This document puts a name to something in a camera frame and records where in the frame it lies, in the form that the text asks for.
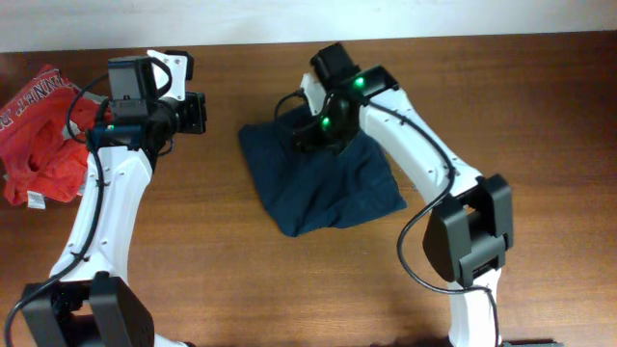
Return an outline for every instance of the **red fabric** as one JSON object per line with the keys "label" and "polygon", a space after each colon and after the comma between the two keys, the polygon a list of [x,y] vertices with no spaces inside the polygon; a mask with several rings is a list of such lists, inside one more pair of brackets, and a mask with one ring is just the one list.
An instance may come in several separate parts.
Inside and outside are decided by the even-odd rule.
{"label": "red fabric", "polygon": [[[4,196],[11,204],[27,201],[27,191],[63,202],[77,195],[88,152],[82,144],[65,141],[63,129],[78,93],[58,69],[45,66],[0,110],[0,157],[9,174]],[[83,132],[94,125],[97,109],[98,103],[81,98],[70,118]]]}

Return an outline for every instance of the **wooden table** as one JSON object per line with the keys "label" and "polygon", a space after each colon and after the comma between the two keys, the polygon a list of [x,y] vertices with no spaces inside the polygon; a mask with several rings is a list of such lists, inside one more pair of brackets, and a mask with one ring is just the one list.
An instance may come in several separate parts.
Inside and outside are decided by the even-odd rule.
{"label": "wooden table", "polygon": [[[131,287],[159,333],[199,346],[412,345],[447,335],[447,298],[412,282],[396,258],[400,228],[423,204],[396,167],[409,208],[362,226],[286,238],[259,202],[236,134],[270,120],[325,45],[187,48],[196,57],[189,89],[206,93],[208,131],[177,136],[160,160],[130,251]],[[346,46],[362,67],[387,67],[462,158],[512,185],[516,245],[498,293],[504,338],[617,345],[617,34]],[[108,59],[143,52],[0,55],[0,101],[43,63],[84,86]],[[0,205],[2,319],[24,283],[46,277],[78,203]],[[425,225],[410,233],[407,257],[442,283],[420,246]],[[13,335],[32,344],[21,317]]]}

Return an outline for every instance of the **green light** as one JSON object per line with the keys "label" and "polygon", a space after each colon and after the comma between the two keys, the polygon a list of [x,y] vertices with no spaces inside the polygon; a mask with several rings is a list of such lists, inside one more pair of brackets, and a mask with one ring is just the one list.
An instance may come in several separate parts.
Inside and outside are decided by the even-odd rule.
{"label": "green light", "polygon": [[364,87],[364,77],[356,78],[356,80],[354,81],[354,86],[356,86],[358,88]]}

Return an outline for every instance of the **folded t-shirt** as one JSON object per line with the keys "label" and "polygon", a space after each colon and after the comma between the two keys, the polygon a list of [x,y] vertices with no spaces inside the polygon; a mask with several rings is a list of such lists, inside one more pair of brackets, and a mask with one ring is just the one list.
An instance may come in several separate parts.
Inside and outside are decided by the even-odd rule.
{"label": "folded t-shirt", "polygon": [[[303,117],[308,107],[279,121],[291,127]],[[239,138],[261,202],[287,236],[353,227],[407,207],[382,149],[363,132],[338,156],[294,151],[291,134],[273,122],[245,125]]]}

